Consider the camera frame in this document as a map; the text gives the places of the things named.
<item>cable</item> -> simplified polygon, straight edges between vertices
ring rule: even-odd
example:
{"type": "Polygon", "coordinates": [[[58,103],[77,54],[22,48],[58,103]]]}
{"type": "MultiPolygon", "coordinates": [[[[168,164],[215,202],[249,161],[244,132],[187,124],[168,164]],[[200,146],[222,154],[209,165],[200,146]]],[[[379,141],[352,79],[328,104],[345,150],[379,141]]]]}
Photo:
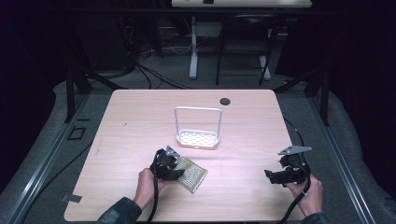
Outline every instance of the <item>cable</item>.
{"type": "Polygon", "coordinates": [[[307,195],[307,192],[309,190],[309,188],[311,187],[311,177],[310,174],[300,165],[296,164],[296,163],[291,163],[292,165],[298,166],[300,169],[302,169],[305,174],[308,176],[304,189],[303,191],[294,199],[294,201],[290,204],[288,210],[286,211],[285,216],[282,217],[282,219],[280,221],[278,221],[276,224],[285,224],[286,221],[288,220],[291,212],[293,211],[294,207],[300,202],[300,200],[307,195]]]}
{"type": "Polygon", "coordinates": [[[188,87],[188,86],[184,86],[180,83],[175,82],[174,80],[168,78],[168,77],[164,77],[163,75],[161,75],[160,73],[158,73],[157,71],[154,71],[152,69],[147,68],[146,66],[140,64],[140,63],[136,63],[136,67],[138,67],[139,69],[143,69],[149,73],[151,73],[152,75],[154,75],[155,77],[159,78],[161,81],[175,87],[178,89],[194,89],[192,87],[188,87]]]}
{"type": "Polygon", "coordinates": [[[140,53],[139,53],[139,58],[142,60],[146,60],[147,58],[151,57],[151,52],[154,49],[152,48],[152,46],[145,46],[143,48],[141,48],[140,53]]]}
{"type": "Polygon", "coordinates": [[[66,164],[66,166],[64,166],[64,168],[62,168],[53,178],[51,178],[49,180],[49,182],[47,182],[47,184],[37,193],[37,195],[35,196],[35,198],[33,199],[32,203],[29,205],[29,207],[27,208],[25,214],[23,215],[23,218],[21,220],[21,223],[24,222],[24,220],[26,219],[27,215],[29,214],[30,210],[32,209],[33,205],[35,204],[35,201],[37,201],[38,197],[40,197],[40,195],[44,192],[44,190],[50,185],[50,183],[52,183],[52,181],[58,177],[70,164],[72,164],[76,159],[78,159],[90,146],[92,145],[92,142],[90,142],[81,152],[79,152],[77,154],[77,156],[71,160],[70,162],[68,162],[66,164]]]}
{"type": "Polygon", "coordinates": [[[285,120],[285,121],[291,126],[291,128],[294,129],[295,132],[297,132],[297,134],[298,134],[298,136],[299,136],[299,138],[300,138],[300,141],[301,141],[301,146],[304,147],[304,146],[305,146],[304,140],[303,140],[303,138],[301,137],[301,134],[300,134],[300,132],[297,130],[297,128],[296,128],[288,119],[285,119],[285,117],[283,117],[283,120],[285,120]]]}
{"type": "Polygon", "coordinates": [[[183,21],[184,21],[184,23],[186,24],[186,27],[187,27],[187,29],[189,30],[189,33],[190,33],[190,35],[191,35],[191,34],[192,34],[192,31],[191,31],[191,29],[190,29],[189,23],[188,23],[187,20],[186,20],[186,17],[183,17],[183,21]]]}
{"type": "Polygon", "coordinates": [[[140,68],[140,64],[139,64],[139,65],[136,65],[136,67],[139,68],[140,72],[141,72],[141,73],[143,74],[143,76],[145,76],[146,79],[148,80],[148,89],[151,90],[151,81],[150,81],[148,75],[146,75],[146,73],[140,68]]]}
{"type": "Polygon", "coordinates": [[[117,78],[117,77],[125,77],[126,75],[130,74],[131,72],[134,71],[134,64],[132,63],[128,68],[125,68],[121,70],[117,74],[112,74],[112,75],[100,75],[101,77],[104,77],[106,79],[112,79],[112,78],[117,78]]]}
{"type": "Polygon", "coordinates": [[[175,50],[175,47],[173,47],[171,44],[169,44],[169,43],[164,43],[164,44],[167,45],[167,46],[169,46],[169,48],[170,48],[175,54],[178,54],[178,55],[182,55],[182,54],[188,53],[188,52],[190,51],[190,49],[192,48],[192,45],[189,45],[188,47],[186,47],[187,49],[184,50],[183,52],[177,52],[177,51],[175,50]]]}
{"type": "Polygon", "coordinates": [[[147,223],[151,223],[151,220],[154,218],[155,212],[157,211],[157,205],[158,205],[158,178],[157,178],[157,165],[156,163],[156,158],[157,158],[158,153],[155,154],[154,156],[154,162],[153,162],[153,169],[154,169],[154,177],[152,181],[154,182],[154,205],[152,206],[151,214],[148,217],[147,223]]]}

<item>hand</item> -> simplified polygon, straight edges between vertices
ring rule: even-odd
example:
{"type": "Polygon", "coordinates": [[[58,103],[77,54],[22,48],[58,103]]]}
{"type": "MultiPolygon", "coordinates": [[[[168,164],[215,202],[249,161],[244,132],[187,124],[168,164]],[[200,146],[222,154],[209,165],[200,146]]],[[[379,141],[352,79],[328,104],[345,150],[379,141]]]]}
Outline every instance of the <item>hand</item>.
{"type": "MultiPolygon", "coordinates": [[[[307,195],[305,195],[298,203],[298,206],[306,217],[322,211],[322,183],[313,175],[311,175],[310,178],[311,187],[309,188],[307,195]]],[[[290,189],[293,197],[296,198],[301,194],[301,192],[303,192],[306,181],[307,180],[301,184],[288,183],[285,185],[290,189]]]]}
{"type": "MultiPolygon", "coordinates": [[[[154,174],[149,168],[145,168],[139,173],[139,180],[136,189],[136,195],[134,196],[134,202],[144,210],[146,206],[154,198],[154,174]]],[[[158,193],[163,190],[167,185],[166,181],[158,180],[158,193]]]]}

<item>sleeve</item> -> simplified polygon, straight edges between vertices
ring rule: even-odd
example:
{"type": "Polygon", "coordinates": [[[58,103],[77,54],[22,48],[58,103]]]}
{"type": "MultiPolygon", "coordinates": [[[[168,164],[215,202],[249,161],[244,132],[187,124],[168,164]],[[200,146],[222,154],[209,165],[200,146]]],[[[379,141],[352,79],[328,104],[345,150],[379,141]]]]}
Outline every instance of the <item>sleeve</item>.
{"type": "Polygon", "coordinates": [[[329,218],[324,213],[312,214],[301,221],[301,224],[330,224],[329,218]]]}
{"type": "Polygon", "coordinates": [[[109,207],[96,221],[96,224],[135,223],[142,209],[131,199],[123,197],[109,207]]]}

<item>desk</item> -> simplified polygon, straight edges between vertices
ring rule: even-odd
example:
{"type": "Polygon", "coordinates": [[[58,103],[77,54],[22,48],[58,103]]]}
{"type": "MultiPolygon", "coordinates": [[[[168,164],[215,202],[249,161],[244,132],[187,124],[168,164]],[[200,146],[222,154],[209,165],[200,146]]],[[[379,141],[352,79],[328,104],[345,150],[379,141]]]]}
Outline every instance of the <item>desk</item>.
{"type": "MultiPolygon", "coordinates": [[[[294,7],[305,8],[311,7],[310,0],[215,0],[214,4],[204,4],[203,0],[172,0],[172,7],[294,7]]],[[[197,23],[195,17],[191,20],[191,65],[190,65],[190,79],[197,78],[198,67],[198,50],[196,47],[196,27],[197,23]]],[[[260,57],[261,66],[265,65],[265,57],[260,57]]],[[[265,71],[265,80],[271,80],[269,69],[265,71]]]]}
{"type": "MultiPolygon", "coordinates": [[[[288,189],[272,185],[264,169],[280,171],[277,153],[290,144],[273,91],[114,91],[73,192],[82,199],[69,202],[64,218],[96,220],[121,197],[133,198],[138,173],[158,149],[170,145],[208,173],[194,194],[177,183],[167,186],[153,221],[279,220],[293,198],[288,189]],[[221,98],[231,103],[221,105],[221,98]],[[174,108],[179,105],[222,110],[216,148],[178,145],[174,108]]],[[[148,219],[151,206],[140,221],[148,219]]],[[[303,217],[296,208],[290,219],[303,217]]]]}

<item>white dish rack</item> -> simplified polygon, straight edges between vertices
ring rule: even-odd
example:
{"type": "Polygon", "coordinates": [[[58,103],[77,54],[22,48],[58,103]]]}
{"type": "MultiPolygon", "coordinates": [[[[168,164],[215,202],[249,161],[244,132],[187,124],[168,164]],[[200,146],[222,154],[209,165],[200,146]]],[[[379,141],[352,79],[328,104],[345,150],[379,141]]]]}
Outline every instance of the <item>white dish rack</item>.
{"type": "Polygon", "coordinates": [[[219,144],[219,131],[221,125],[222,111],[218,108],[177,106],[175,107],[175,120],[177,128],[177,141],[183,147],[215,148],[219,144]],[[215,132],[194,129],[179,129],[178,110],[213,111],[219,113],[218,128],[215,132]]]}

